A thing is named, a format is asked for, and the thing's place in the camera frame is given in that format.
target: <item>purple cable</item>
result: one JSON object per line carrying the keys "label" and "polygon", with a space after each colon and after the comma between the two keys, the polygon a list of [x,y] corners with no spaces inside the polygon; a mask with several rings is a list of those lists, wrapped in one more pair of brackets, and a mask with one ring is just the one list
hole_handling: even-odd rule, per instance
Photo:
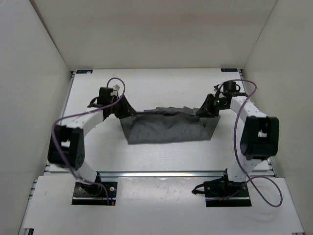
{"label": "purple cable", "polygon": [[116,105],[116,104],[122,99],[122,97],[124,96],[126,87],[125,87],[125,83],[123,82],[123,80],[120,79],[120,78],[118,78],[118,77],[113,77],[113,78],[111,78],[111,79],[107,82],[107,87],[109,86],[109,83],[110,83],[112,80],[119,80],[119,81],[123,84],[123,93],[121,94],[121,96],[120,96],[114,103],[109,104],[109,105],[106,105],[106,106],[101,107],[101,108],[98,108],[98,109],[94,109],[94,110],[89,111],[89,112],[84,112],[84,113],[80,113],[80,114],[73,114],[73,115],[69,115],[69,116],[66,116],[66,117],[61,117],[61,118],[57,119],[57,120],[53,123],[53,125],[52,125],[52,130],[51,130],[51,138],[52,138],[52,140],[53,140],[53,143],[54,143],[54,145],[55,145],[55,148],[57,149],[59,155],[61,156],[63,162],[65,163],[65,166],[69,169],[69,171],[70,171],[71,174],[74,176],[74,178],[75,178],[76,180],[82,180],[82,181],[86,182],[87,184],[100,186],[100,187],[104,190],[104,192],[105,192],[105,194],[106,194],[107,203],[108,203],[108,204],[109,204],[109,194],[108,194],[107,189],[103,186],[103,184],[96,183],[96,182],[91,182],[91,181],[88,181],[88,180],[83,179],[82,177],[77,177],[77,175],[75,175],[75,172],[74,172],[73,167],[70,165],[69,161],[67,160],[65,154],[63,153],[63,151],[62,151],[62,149],[61,149],[61,146],[60,146],[59,143],[58,143],[58,140],[57,140],[57,138],[56,138],[56,136],[55,136],[55,131],[54,131],[54,129],[55,129],[55,126],[57,125],[57,123],[58,123],[59,121],[64,120],[64,119],[68,119],[68,118],[72,118],[72,117],[78,117],[78,116],[83,116],[83,115],[90,114],[90,113],[95,113],[95,112],[98,112],[98,111],[100,111],[100,110],[107,109],[107,108],[110,108],[110,107]]}
{"label": "purple cable", "polygon": [[[236,157],[236,161],[237,164],[239,166],[239,168],[242,170],[242,172],[247,176],[248,180],[246,181],[245,185],[249,182],[251,182],[251,184],[253,185],[253,187],[255,188],[255,190],[259,193],[259,195],[262,197],[262,199],[269,204],[272,207],[280,207],[283,204],[283,194],[279,188],[279,186],[270,178],[266,177],[266,176],[253,176],[250,177],[247,172],[245,171],[245,169],[242,167],[242,165],[240,164],[239,161],[239,157],[238,157],[238,152],[237,152],[237,141],[236,141],[236,135],[237,135],[237,126],[238,126],[238,121],[239,121],[239,117],[240,117],[240,113],[243,110],[245,104],[248,102],[248,100],[254,95],[254,93],[256,92],[257,86],[254,82],[252,81],[248,81],[248,80],[243,80],[243,79],[233,79],[233,80],[228,80],[225,82],[231,82],[231,81],[241,81],[241,82],[248,82],[251,83],[254,86],[254,90],[252,91],[252,93],[250,95],[248,95],[248,97],[245,99],[245,101],[243,102],[242,106],[240,107],[238,114],[236,116],[236,120],[235,120],[235,125],[234,125],[234,151],[235,151],[235,157]],[[270,203],[265,197],[264,195],[260,192],[260,190],[256,187],[256,185],[254,184],[254,182],[252,181],[253,179],[256,178],[262,178],[262,179],[267,179],[269,181],[271,181],[276,188],[278,189],[279,195],[280,195],[280,202],[277,205],[273,205],[272,203]],[[213,199],[208,199],[207,201],[216,201],[216,200],[224,200],[224,199],[229,199],[230,197],[236,195],[239,191],[235,192],[233,195],[231,196],[227,196],[227,197],[221,197],[221,198],[213,198]]]}

